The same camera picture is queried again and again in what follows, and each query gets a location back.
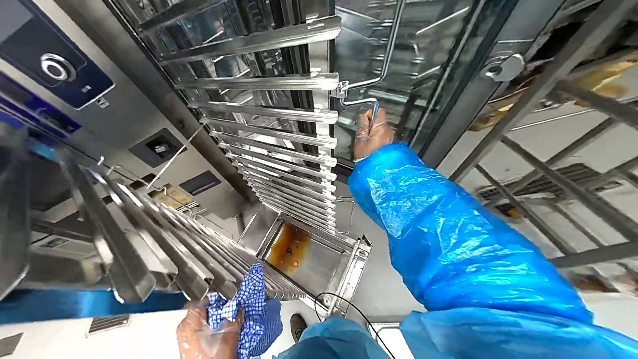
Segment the commercial kitchen equipment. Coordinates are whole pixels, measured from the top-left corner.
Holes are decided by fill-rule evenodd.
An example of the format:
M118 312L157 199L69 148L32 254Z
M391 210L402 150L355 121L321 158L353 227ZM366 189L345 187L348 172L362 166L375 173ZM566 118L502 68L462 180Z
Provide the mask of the commercial kitchen equipment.
M477 195L499 214L504 205L520 211L564 254L553 259L556 265L633 255L635 222L591 189L615 178L635 185L635 161L585 186L551 167L606 128L634 126L633 107L592 91L638 60L635 1L3 0L0 6L7 138L0 179L11 188L0 243L11 265L0 280L7 296L0 305L12 294L53 287L109 289L113 301L143 302L129 312L171 309L178 301L150 309L144 300L202 298L209 290L232 296L254 263L265 268L273 297L310 306L324 291L352 298L371 244L338 225L337 207L352 213L354 202L335 195L336 181L353 169L358 115L379 107L397 141L441 171L458 157L454 148L464 136L493 126L448 175L461 181L476 168L488 179ZM561 109L575 99L591 107L584 111L611 119L546 163L504 137L530 111ZM494 177L479 160L499 141L537 169L514 184ZM528 198L526 185L542 175L564 191ZM573 250L526 205L540 201L569 217L561 203L573 200L629 242ZM235 218L239 237L212 217ZM107 307L65 315L125 308ZM322 316L347 308L337 298L318 300Z

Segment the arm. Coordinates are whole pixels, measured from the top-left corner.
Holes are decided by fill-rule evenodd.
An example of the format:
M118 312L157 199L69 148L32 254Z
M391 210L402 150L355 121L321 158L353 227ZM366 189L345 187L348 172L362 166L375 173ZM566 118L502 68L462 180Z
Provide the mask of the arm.
M362 119L355 156L359 146L367 157L348 184L388 234L392 266L427 310L482 307L592 322L574 288L534 244L404 144L388 144L386 135L375 140L387 127L381 115L376 129L367 129L369 114Z

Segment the plastic glove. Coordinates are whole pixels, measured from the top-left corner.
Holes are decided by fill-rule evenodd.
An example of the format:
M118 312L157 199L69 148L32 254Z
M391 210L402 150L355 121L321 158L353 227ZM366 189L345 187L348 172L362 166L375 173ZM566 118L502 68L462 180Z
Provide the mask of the plastic glove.
M236 359L243 311L234 322L224 320L211 329L206 323L208 299L186 305L188 313L177 326L181 359Z
M394 129L388 125L385 109L379 109L376 120L370 127L372 110L359 115L359 130L355 139L354 155L358 162L386 144L394 142Z

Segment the cleaning cloth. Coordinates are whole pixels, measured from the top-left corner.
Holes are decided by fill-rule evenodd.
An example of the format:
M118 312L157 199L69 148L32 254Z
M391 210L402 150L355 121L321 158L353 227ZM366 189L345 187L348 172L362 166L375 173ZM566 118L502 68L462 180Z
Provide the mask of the cleaning cloth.
M281 303L266 296L261 264L252 265L231 300L224 299L219 293L209 293L208 297L211 303L207 307L208 325L213 330L224 319L234 322L239 309L244 310L237 359L263 354L283 331Z

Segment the metal handle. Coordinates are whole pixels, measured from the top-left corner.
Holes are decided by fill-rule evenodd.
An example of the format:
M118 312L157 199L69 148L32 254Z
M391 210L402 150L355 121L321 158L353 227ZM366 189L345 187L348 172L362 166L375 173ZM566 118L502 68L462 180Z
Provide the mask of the metal handle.
M353 105L360 105L362 103L372 103L374 105L370 127L372 127L372 125L375 123L376 115L379 112L379 100L374 97L369 97L369 98L363 98L361 100L346 101L346 97L348 96L348 90L372 86L378 82L381 82L383 79L385 79L385 76L388 74L388 68L390 67L390 60L392 58L392 52L394 51L394 44L396 43L397 34L399 32L399 24L401 23L401 16L403 16L404 8L405 8L405 0L398 0L397 6L396 8L394 8L394 20L392 21L392 27L390 28L390 36L388 37L388 45L385 48L385 55L383 57L383 66L381 66L381 74L379 74L378 77L375 77L373 79L363 80L360 82L355 82L353 84L348 83L348 81L342 81L339 83L339 87L336 90L336 96L340 98L341 105L353 106Z

